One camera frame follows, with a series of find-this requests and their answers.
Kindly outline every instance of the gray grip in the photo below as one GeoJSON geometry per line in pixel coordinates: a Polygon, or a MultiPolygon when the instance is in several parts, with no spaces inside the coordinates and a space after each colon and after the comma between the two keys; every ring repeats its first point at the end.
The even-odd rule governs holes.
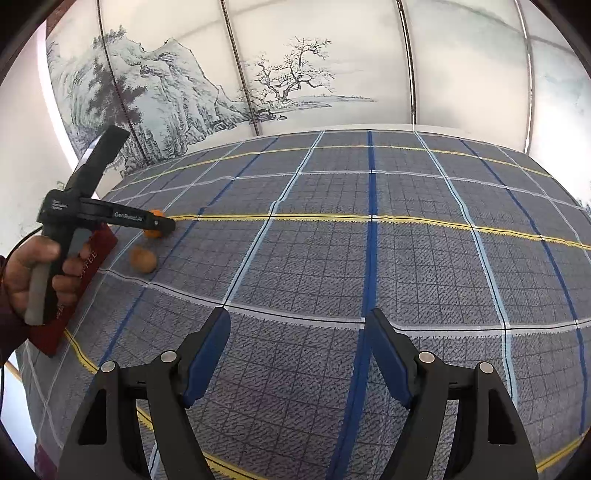
{"type": "MultiPolygon", "coordinates": [[[[88,241],[92,232],[85,228],[77,228],[72,236],[72,242],[68,250],[68,257],[76,257],[82,246],[88,241]]],[[[29,284],[29,297],[27,311],[25,312],[25,323],[27,325],[43,325],[45,317],[45,296],[51,264],[40,263],[33,267],[31,282],[29,284]]]]}
{"type": "Polygon", "coordinates": [[[29,298],[27,311],[25,312],[25,323],[27,325],[43,325],[43,312],[45,309],[45,293],[49,282],[49,263],[39,263],[33,267],[31,272],[31,283],[29,285],[29,298]]]}

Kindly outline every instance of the grid pattern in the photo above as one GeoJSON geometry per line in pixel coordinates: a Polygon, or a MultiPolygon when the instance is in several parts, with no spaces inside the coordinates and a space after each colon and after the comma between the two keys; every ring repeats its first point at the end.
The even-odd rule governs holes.
{"type": "Polygon", "coordinates": [[[155,165],[152,168],[148,168],[145,170],[140,171],[137,176],[134,177],[134,181],[136,180],[143,180],[148,177],[153,177],[154,175],[159,175],[171,167],[171,163],[166,162],[160,165],[155,165]]]}
{"type": "Polygon", "coordinates": [[[357,332],[232,318],[227,354],[189,411],[202,448],[273,479],[323,479],[357,332]]]}
{"type": "Polygon", "coordinates": [[[204,212],[214,214],[268,213],[291,176],[235,180],[218,200],[204,212]]]}
{"type": "Polygon", "coordinates": [[[521,192],[513,192],[513,196],[529,214],[540,233],[547,236],[564,238],[573,242],[577,241],[574,232],[569,228],[568,224],[549,200],[521,192]]]}
{"type": "MultiPolygon", "coordinates": [[[[488,361],[505,379],[500,358],[501,342],[498,338],[413,338],[418,350],[427,350],[441,360],[460,367],[474,368],[478,362],[488,361]]],[[[452,447],[456,427],[457,401],[447,403],[446,414],[430,480],[442,479],[452,447]]],[[[378,480],[384,471],[394,446],[402,432],[408,411],[390,397],[384,379],[373,356],[369,363],[369,381],[363,405],[359,433],[353,448],[347,479],[378,480]]]]}
{"type": "Polygon", "coordinates": [[[324,145],[367,145],[367,130],[347,130],[343,132],[326,132],[319,146],[324,145]]]}
{"type": "Polygon", "coordinates": [[[399,325],[499,325],[470,232],[378,226],[376,306],[399,325]]]}
{"type": "Polygon", "coordinates": [[[541,242],[489,233],[481,236],[512,325],[572,321],[541,242]]]}
{"type": "Polygon", "coordinates": [[[373,132],[374,145],[394,145],[396,147],[423,148],[417,136],[412,132],[373,132]]]}
{"type": "Polygon", "coordinates": [[[425,151],[375,147],[374,155],[377,170],[440,175],[431,157],[425,151]]]}
{"type": "Polygon", "coordinates": [[[591,317],[591,265],[582,250],[549,245],[579,319],[591,317]]]}
{"type": "Polygon", "coordinates": [[[536,461],[579,435],[583,378],[576,332],[514,337],[519,416],[536,461]]]}
{"type": "Polygon", "coordinates": [[[586,245],[591,245],[591,219],[589,219],[589,216],[576,208],[559,203],[556,206],[567,219],[570,226],[579,234],[581,241],[586,245]]]}
{"type": "Polygon", "coordinates": [[[544,172],[544,169],[536,161],[534,161],[531,157],[529,157],[521,152],[509,150],[508,148],[501,148],[501,150],[504,151],[507,155],[509,155],[513,160],[515,160],[515,162],[517,164],[521,165],[522,167],[531,168],[532,170],[544,172]]]}
{"type": "Polygon", "coordinates": [[[146,192],[155,192],[160,189],[170,189],[175,187],[184,187],[190,185],[195,179],[199,178],[212,164],[206,163],[196,167],[185,168],[171,173],[166,173],[154,180],[154,183],[146,188],[146,192]]]}
{"type": "Polygon", "coordinates": [[[304,148],[309,147],[314,143],[320,132],[311,132],[297,135],[282,135],[279,137],[273,146],[273,150],[281,150],[282,148],[304,148]]]}
{"type": "Polygon", "coordinates": [[[368,148],[322,148],[323,140],[324,137],[319,146],[314,149],[304,171],[367,171],[369,169],[368,148]]]}
{"type": "Polygon", "coordinates": [[[262,222],[195,222],[154,281],[221,300],[262,222]]]}
{"type": "Polygon", "coordinates": [[[478,185],[469,181],[457,181],[454,182],[454,186],[468,207],[475,225],[535,234],[530,220],[505,189],[478,185]]]}
{"type": "Polygon", "coordinates": [[[369,175],[300,175],[278,213],[344,213],[367,215],[369,175]]]}
{"type": "MultiPolygon", "coordinates": [[[[508,158],[505,158],[504,161],[512,163],[508,158]]],[[[513,167],[511,165],[487,162],[486,160],[485,162],[487,163],[487,166],[501,179],[501,182],[503,182],[508,187],[523,189],[527,190],[528,192],[542,193],[540,188],[531,180],[531,178],[527,176],[524,170],[521,170],[516,166],[513,167]]],[[[536,181],[537,177],[541,177],[541,175],[533,172],[528,173],[536,181]]]]}
{"type": "Polygon", "coordinates": [[[248,164],[252,161],[255,162],[259,160],[261,157],[265,155],[271,154],[248,154],[244,155],[243,157],[236,157],[236,158],[226,158],[224,160],[220,160],[217,165],[215,165],[210,171],[208,171],[199,181],[211,181],[216,180],[221,177],[236,177],[244,168],[248,166],[248,164]]]}
{"type": "Polygon", "coordinates": [[[378,173],[376,190],[378,215],[466,223],[443,179],[378,173]]]}
{"type": "Polygon", "coordinates": [[[150,289],[131,310],[111,354],[122,368],[151,362],[166,350],[176,350],[183,339],[197,332],[211,308],[150,289]]]}
{"type": "MultiPolygon", "coordinates": [[[[494,145],[488,145],[488,144],[484,144],[484,143],[480,143],[480,142],[471,142],[470,140],[464,140],[464,142],[466,143],[466,145],[468,145],[468,147],[470,147],[472,150],[474,150],[479,157],[492,158],[493,160],[506,161],[509,163],[511,162],[511,160],[508,159],[507,156],[494,145]]],[[[529,165],[522,165],[522,167],[534,168],[534,167],[530,167],[529,165]]]]}
{"type": "Polygon", "coordinates": [[[478,158],[441,152],[434,152],[433,155],[439,160],[445,173],[450,177],[499,183],[491,171],[478,158]]]}
{"type": "Polygon", "coordinates": [[[432,150],[445,150],[450,152],[460,152],[471,155],[468,150],[458,138],[445,137],[444,135],[436,134],[420,134],[428,147],[432,150]]]}
{"type": "MultiPolygon", "coordinates": [[[[311,146],[315,139],[316,137],[312,138],[310,144],[305,146],[311,146]]],[[[282,148],[278,146],[281,140],[284,140],[283,137],[273,144],[273,150],[279,150],[282,148]]],[[[307,149],[263,154],[244,171],[243,175],[272,175],[285,172],[293,173],[300,165],[306,152],[307,149]]]]}
{"type": "Polygon", "coordinates": [[[574,204],[572,197],[564,191],[556,180],[535,173],[532,173],[532,175],[535,175],[536,182],[545,190],[548,197],[574,204]]]}
{"type": "MultiPolygon", "coordinates": [[[[195,185],[189,188],[182,197],[174,202],[166,211],[167,215],[196,215],[199,209],[206,207],[228,183],[227,179],[220,179],[211,183],[195,185]]],[[[182,190],[172,190],[173,198],[177,197],[182,190]]]]}
{"type": "Polygon", "coordinates": [[[189,155],[187,158],[184,158],[178,162],[176,168],[187,167],[194,163],[222,158],[235,146],[236,144],[224,145],[223,147],[213,148],[211,150],[207,150],[206,152],[195,152],[193,155],[189,155]]]}
{"type": "Polygon", "coordinates": [[[361,316],[363,223],[274,222],[236,302],[287,312],[361,316]]]}
{"type": "MultiPolygon", "coordinates": [[[[236,144],[195,153],[176,164],[162,164],[139,175],[151,177],[173,165],[184,167],[201,161],[211,162],[134,185],[129,183],[139,175],[129,176],[120,184],[128,186],[110,196],[129,198],[145,189],[149,194],[132,200],[130,205],[162,209],[185,186],[210,169],[199,185],[188,189],[173,204],[167,212],[169,215],[196,214],[202,207],[205,207],[205,214],[267,213],[270,203],[277,200],[316,138],[317,132],[286,135],[275,141],[274,137],[248,141],[230,154],[244,154],[243,157],[217,164],[213,161],[236,144]],[[300,150],[252,153],[263,150],[273,141],[269,150],[300,150]],[[235,181],[228,178],[240,172],[242,177],[269,177],[235,181]],[[278,173],[288,175],[273,176],[278,173]],[[169,188],[174,190],[155,192],[169,188]]],[[[455,138],[427,134],[424,138],[432,149],[470,153],[455,138]]],[[[421,148],[412,133],[373,132],[373,140],[377,169],[439,174],[424,151],[386,148],[421,148]]],[[[369,175],[331,173],[333,170],[366,171],[369,168],[366,142],[366,131],[326,132],[320,148],[310,157],[306,172],[297,178],[289,196],[280,204],[280,213],[304,214],[310,219],[317,213],[367,215],[369,175]],[[348,145],[362,146],[343,148],[348,145]],[[309,174],[314,170],[324,173],[309,174]]],[[[475,142],[470,145],[480,155],[509,161],[491,145],[475,142]]],[[[523,166],[540,169],[528,157],[508,152],[523,166]]],[[[477,158],[440,153],[436,156],[451,176],[497,183],[477,158]]],[[[527,184],[528,190],[537,191],[535,184],[518,168],[488,164],[507,185],[527,184]]],[[[533,173],[532,176],[547,189],[548,195],[572,203],[555,180],[533,173]]],[[[442,179],[402,174],[376,174],[375,178],[379,215],[465,223],[442,179]]],[[[478,225],[532,232],[529,220],[507,192],[465,183],[457,181],[454,185],[478,225]]],[[[522,193],[514,195],[543,234],[574,238],[547,200],[522,193]]],[[[559,208],[581,239],[591,244],[590,220],[572,207],[559,205],[559,208]]],[[[139,275],[131,270],[128,256],[124,254],[115,264],[114,272],[183,290],[187,294],[185,299],[191,301],[161,293],[154,290],[154,286],[143,288],[111,275],[98,274],[70,322],[72,331],[80,325],[76,338],[85,354],[98,362],[124,321],[121,335],[109,355],[121,365],[147,362],[165,349],[176,348],[189,332],[199,329],[210,313],[209,307],[196,304],[201,301],[199,297],[216,301],[224,297],[262,226],[262,221],[187,221],[179,222],[177,230],[168,238],[154,240],[140,236],[136,243],[157,254],[159,270],[153,276],[139,275]]],[[[119,242],[104,268],[137,234],[129,228],[114,230],[119,242]]],[[[191,425],[205,451],[270,480],[326,477],[343,423],[358,338],[355,330],[339,330],[328,325],[335,319],[359,320],[361,316],[367,230],[365,222],[275,220],[271,223],[232,301],[246,304],[253,310],[275,310],[274,313],[282,314],[285,321],[277,323],[232,314],[230,341],[214,379],[205,398],[189,410],[191,425]],[[297,314],[319,316],[320,319],[313,319],[315,325],[325,321],[327,327],[295,325],[290,315],[297,314]]],[[[485,233],[481,236],[511,323],[549,324],[572,320],[564,291],[542,243],[485,233]]],[[[581,318],[590,317],[591,267],[583,252],[556,244],[548,247],[577,314],[581,318]]],[[[393,322],[406,326],[499,326],[469,231],[433,225],[380,223],[377,257],[376,305],[393,322]]],[[[585,328],[580,334],[584,340],[584,357],[587,365],[591,365],[591,329],[585,328]]],[[[413,341],[420,349],[431,350],[447,362],[473,367],[477,361],[491,361],[505,381],[499,338],[441,337],[413,341]]],[[[540,460],[578,435],[582,375],[577,333],[517,336],[513,338],[512,347],[522,400],[519,412],[534,445],[536,459],[540,460]]],[[[33,349],[35,371],[44,392],[64,352],[66,359],[50,399],[53,420],[62,441],[91,376],[66,345],[60,347],[54,359],[39,357],[33,349]]],[[[43,405],[26,368],[23,378],[33,424],[38,428],[43,405]]],[[[140,405],[147,409],[146,402],[140,405]]],[[[457,407],[453,403],[448,407],[430,474],[433,479],[441,478],[449,455],[457,407]]],[[[587,411],[591,411],[591,398],[587,399],[587,411]]],[[[405,418],[406,411],[389,397],[372,360],[361,426],[347,478],[379,477],[405,418]]],[[[145,454],[149,456],[153,432],[142,427],[142,438],[145,454]]],[[[61,451],[53,440],[47,419],[41,441],[57,463],[61,451]]],[[[550,480],[556,471],[557,468],[547,470],[545,478],[550,480]]],[[[157,478],[166,478],[162,467],[157,478]]]]}
{"type": "MultiPolygon", "coordinates": [[[[143,247],[151,250],[158,258],[158,266],[162,267],[163,262],[170,255],[170,252],[173,250],[175,244],[183,237],[183,235],[187,231],[187,228],[189,227],[189,223],[180,223],[179,225],[177,225],[177,229],[165,238],[154,239],[148,238],[145,235],[141,234],[138,237],[138,239],[135,240],[132,246],[143,247]]],[[[137,231],[132,230],[131,233],[137,234],[137,231]]],[[[128,242],[124,242],[121,245],[120,250],[123,249],[123,247],[127,245],[127,243],[128,242]]],[[[151,278],[151,274],[141,274],[137,270],[133,269],[133,267],[129,263],[130,251],[131,246],[114,263],[112,270],[116,271],[117,273],[126,275],[128,277],[136,277],[141,278],[143,280],[149,280],[151,278]]]]}

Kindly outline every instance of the hand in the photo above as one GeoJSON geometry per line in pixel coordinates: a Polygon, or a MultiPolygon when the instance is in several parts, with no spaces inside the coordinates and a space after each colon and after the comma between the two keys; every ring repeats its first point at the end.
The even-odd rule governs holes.
{"type": "MultiPolygon", "coordinates": [[[[60,254],[60,245],[46,236],[34,236],[17,249],[4,271],[2,281],[8,293],[8,300],[12,308],[20,316],[27,311],[29,298],[29,283],[31,282],[31,269],[38,263],[50,263],[60,254]]],[[[58,301],[63,305],[72,305],[76,302],[76,291],[80,286],[80,276],[84,267],[84,261],[90,255],[90,246],[84,244],[78,257],[68,258],[64,262],[65,275],[56,275],[51,279],[51,286],[57,293],[58,301]]]]}

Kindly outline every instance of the orange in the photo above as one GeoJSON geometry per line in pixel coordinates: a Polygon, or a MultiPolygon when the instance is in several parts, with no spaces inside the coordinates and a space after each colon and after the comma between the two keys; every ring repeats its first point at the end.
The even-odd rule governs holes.
{"type": "MultiPolygon", "coordinates": [[[[166,217],[166,215],[164,214],[164,212],[162,212],[161,210],[150,210],[150,212],[152,212],[154,215],[157,215],[159,217],[166,217]]],[[[160,238],[162,236],[162,232],[158,231],[158,230],[144,230],[144,235],[147,236],[148,238],[160,238]]]]}

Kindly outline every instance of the cable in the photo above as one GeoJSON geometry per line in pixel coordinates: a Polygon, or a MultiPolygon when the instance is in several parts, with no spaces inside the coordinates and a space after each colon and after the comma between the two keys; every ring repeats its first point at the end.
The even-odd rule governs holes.
{"type": "Polygon", "coordinates": [[[129,117],[129,112],[123,102],[123,98],[121,97],[121,91],[119,90],[119,86],[117,85],[117,79],[115,78],[115,72],[113,71],[113,67],[111,66],[111,58],[109,57],[109,51],[107,50],[107,43],[105,40],[105,32],[103,30],[103,17],[100,12],[100,0],[96,0],[96,13],[99,17],[100,43],[103,47],[103,52],[104,52],[106,60],[107,60],[107,66],[109,67],[109,72],[111,74],[111,81],[113,81],[113,88],[115,89],[115,93],[117,94],[117,98],[119,99],[119,103],[121,104],[121,109],[123,110],[123,114],[125,115],[125,120],[127,121],[127,125],[129,126],[129,130],[131,131],[131,134],[133,135],[135,143],[137,144],[137,146],[139,148],[139,152],[142,154],[142,157],[144,158],[144,162],[146,163],[146,166],[148,166],[149,165],[148,157],[146,157],[146,154],[144,153],[144,149],[142,148],[142,144],[139,143],[139,138],[138,138],[137,134],[135,133],[134,126],[131,123],[131,118],[129,117]]]}
{"type": "MultiPolygon", "coordinates": [[[[31,233],[27,234],[26,236],[24,236],[23,238],[21,238],[21,240],[19,241],[19,243],[17,243],[14,248],[12,250],[10,250],[10,253],[8,254],[8,256],[6,257],[6,261],[4,262],[4,265],[2,266],[2,268],[0,268],[0,284],[2,281],[2,277],[4,276],[4,270],[6,270],[6,266],[8,265],[8,261],[10,260],[10,257],[12,256],[12,254],[27,240],[29,240],[33,235],[35,235],[37,232],[41,231],[43,227],[39,227],[34,229],[31,233]]],[[[8,360],[8,358],[1,358],[0,359],[2,361],[2,377],[0,378],[0,415],[2,414],[2,405],[4,403],[4,362],[6,360],[8,360]]]]}

